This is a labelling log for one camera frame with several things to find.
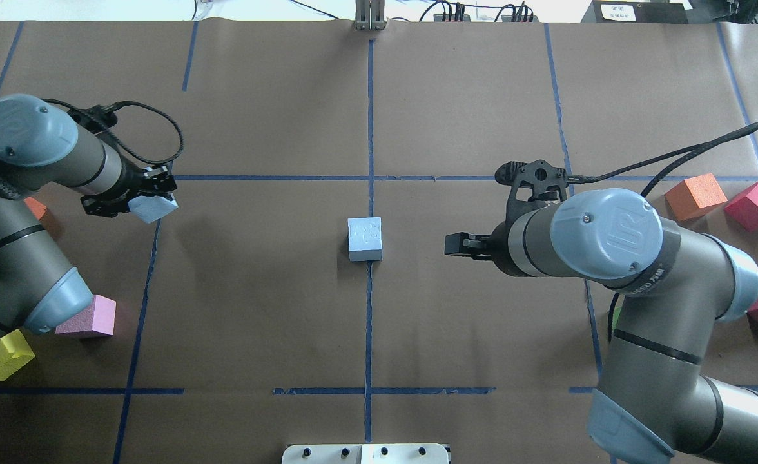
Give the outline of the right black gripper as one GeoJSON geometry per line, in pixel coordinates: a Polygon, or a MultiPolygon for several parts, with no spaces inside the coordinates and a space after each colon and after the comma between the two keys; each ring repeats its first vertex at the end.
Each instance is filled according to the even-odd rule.
{"type": "Polygon", "coordinates": [[[490,258],[497,266],[515,266],[509,249],[510,226],[498,224],[490,235],[458,232],[445,236],[444,255],[490,258]]]}

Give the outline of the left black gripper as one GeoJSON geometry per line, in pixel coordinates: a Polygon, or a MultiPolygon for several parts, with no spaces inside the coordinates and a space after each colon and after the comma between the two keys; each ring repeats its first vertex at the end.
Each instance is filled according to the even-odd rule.
{"type": "Polygon", "coordinates": [[[129,213],[129,200],[138,196],[170,197],[178,186],[170,165],[155,165],[143,169],[124,164],[113,187],[113,198],[82,196],[81,204],[87,215],[117,217],[129,213]]]}

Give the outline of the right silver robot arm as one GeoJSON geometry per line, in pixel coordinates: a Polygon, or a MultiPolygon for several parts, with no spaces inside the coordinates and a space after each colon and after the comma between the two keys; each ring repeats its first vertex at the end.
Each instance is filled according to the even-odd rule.
{"type": "Polygon", "coordinates": [[[750,255],[621,188],[515,202],[491,234],[447,235],[445,253],[510,276],[580,277],[623,296],[589,409],[598,447],[627,463],[668,463],[679,452],[758,463],[758,391],[701,375],[714,325],[758,300],[750,255]]]}

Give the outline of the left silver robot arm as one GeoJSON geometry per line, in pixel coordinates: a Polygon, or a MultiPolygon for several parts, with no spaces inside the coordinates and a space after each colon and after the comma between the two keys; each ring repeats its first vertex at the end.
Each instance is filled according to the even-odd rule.
{"type": "Polygon", "coordinates": [[[171,165],[140,156],[113,134],[115,112],[134,101],[76,108],[28,94],[0,97],[0,338],[47,334],[90,306],[93,294],[26,198],[50,183],[81,196],[89,215],[132,213],[150,223],[177,207],[171,165]]]}

